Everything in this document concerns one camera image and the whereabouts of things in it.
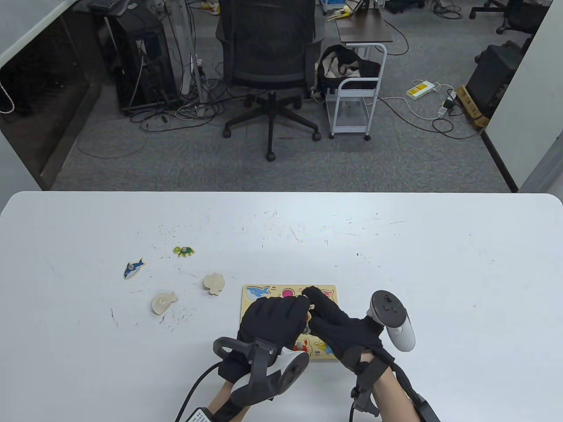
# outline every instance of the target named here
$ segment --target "white cart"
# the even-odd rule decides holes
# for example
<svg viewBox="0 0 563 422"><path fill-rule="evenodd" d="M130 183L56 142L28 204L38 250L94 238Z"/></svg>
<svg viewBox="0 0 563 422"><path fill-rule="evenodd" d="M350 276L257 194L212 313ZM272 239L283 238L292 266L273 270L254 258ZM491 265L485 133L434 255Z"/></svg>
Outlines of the white cart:
<svg viewBox="0 0 563 422"><path fill-rule="evenodd" d="M377 78L347 78L342 81L333 94L325 93L328 121L330 124L330 139L335 133L365 133L364 139L371 140L369 129L372 125L373 112L376 109L377 95L381 87L387 48L381 43L347 43L346 47L353 48L362 58L374 60L376 47L382 51L381 68ZM351 82L377 82L374 89L346 89Z"/></svg>

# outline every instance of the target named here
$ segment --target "black mesh chair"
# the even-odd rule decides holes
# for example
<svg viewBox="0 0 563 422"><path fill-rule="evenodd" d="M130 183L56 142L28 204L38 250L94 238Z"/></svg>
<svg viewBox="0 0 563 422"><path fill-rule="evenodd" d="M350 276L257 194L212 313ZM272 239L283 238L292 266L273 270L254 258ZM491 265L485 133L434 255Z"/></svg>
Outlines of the black mesh chair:
<svg viewBox="0 0 563 422"><path fill-rule="evenodd" d="M315 0L220 0L221 17L216 37L223 45L223 67L228 86L268 90L267 98L247 96L246 107L259 107L225 123L223 137L231 126L265 114L270 119L266 160L274 161L272 137L277 115L313 129L313 141L320 141L319 127L286 106L301 108L301 96L278 100L276 89L301 88L315 84L315 63L320 57L324 20L316 13Z"/></svg>
<svg viewBox="0 0 563 422"><path fill-rule="evenodd" d="M469 19L475 19L477 13L502 13L502 25L497 28L497 34L506 30L521 31L526 34L535 34L542 24L549 7L539 3L524 0L508 0L506 5L497 0L488 0L483 7L473 7Z"/></svg>

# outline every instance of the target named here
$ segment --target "black glove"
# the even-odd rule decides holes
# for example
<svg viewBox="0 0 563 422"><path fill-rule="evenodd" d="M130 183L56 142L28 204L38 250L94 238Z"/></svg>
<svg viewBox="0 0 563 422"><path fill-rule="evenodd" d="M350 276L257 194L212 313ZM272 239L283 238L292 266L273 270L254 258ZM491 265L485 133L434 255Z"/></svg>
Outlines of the black glove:
<svg viewBox="0 0 563 422"><path fill-rule="evenodd" d="M368 316L362 320L350 318L337 304L314 286L304 289L303 295L307 296L311 304L315 306L310 311L311 334L327 343L338 360L356 375L367 366L367 364L360 364L363 352L371 351L386 366L393 363L395 359L387 353L379 339L379 335L383 331L381 324Z"/></svg>
<svg viewBox="0 0 563 422"><path fill-rule="evenodd" d="M236 338L244 343L261 339L275 344L278 354L282 347L293 349L305 329L308 310L309 300L304 296L257 299L244 314ZM249 372L246 356L237 351L230 352L219 365L219 376L231 383Z"/></svg>

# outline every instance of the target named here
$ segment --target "gray carpet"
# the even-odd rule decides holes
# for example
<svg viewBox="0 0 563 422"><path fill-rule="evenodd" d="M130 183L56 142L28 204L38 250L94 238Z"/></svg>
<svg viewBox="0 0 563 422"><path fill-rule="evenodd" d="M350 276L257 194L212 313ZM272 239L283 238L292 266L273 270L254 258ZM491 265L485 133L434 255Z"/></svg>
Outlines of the gray carpet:
<svg viewBox="0 0 563 422"><path fill-rule="evenodd" d="M499 14L481 14L469 20L470 7L462 2L463 20L444 20L430 8L409 9L387 20L409 40L410 51L389 57L380 96L404 96L412 79L427 79L459 86L467 83L473 57L489 44L508 39L522 43L517 32L495 34ZM205 72L215 76L222 61L215 40L217 18L196 10L197 50ZM394 34L390 52L401 52L405 43ZM324 47L338 43L334 23L326 24ZM411 101L415 112L434 116L444 93L430 93ZM405 119L431 129L429 122L409 114L400 100L389 103ZM361 191L361 192L508 192L508 188L479 136L453 140L415 129L378 103L372 140L340 134L328 138L324 107L304 102L301 115L317 122L321 142L312 142L309 129L284 119L276 121L274 151L277 160L264 156L267 118L233 128L233 136L221 136L221 124L245 112L240 101L227 103L226 113L211 124L193 129L148 134L118 112L115 88L104 87L84 130L79 135L54 190L158 190L158 191ZM463 116L452 117L453 136L474 133ZM185 122L172 122L181 125ZM80 150L101 158L93 158ZM127 155L124 158L107 159Z"/></svg>

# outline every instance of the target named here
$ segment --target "computer tower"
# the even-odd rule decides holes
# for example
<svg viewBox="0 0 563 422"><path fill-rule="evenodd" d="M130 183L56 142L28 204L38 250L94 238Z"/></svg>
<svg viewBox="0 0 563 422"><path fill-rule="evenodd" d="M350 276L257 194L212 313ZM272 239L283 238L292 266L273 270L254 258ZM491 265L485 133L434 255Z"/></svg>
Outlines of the computer tower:
<svg viewBox="0 0 563 422"><path fill-rule="evenodd" d="M119 62L112 73L122 110L177 99L164 27L143 3L136 4L122 16L108 17Z"/></svg>
<svg viewBox="0 0 563 422"><path fill-rule="evenodd" d="M466 85L479 111L491 117L520 65L522 54L515 48L489 46Z"/></svg>

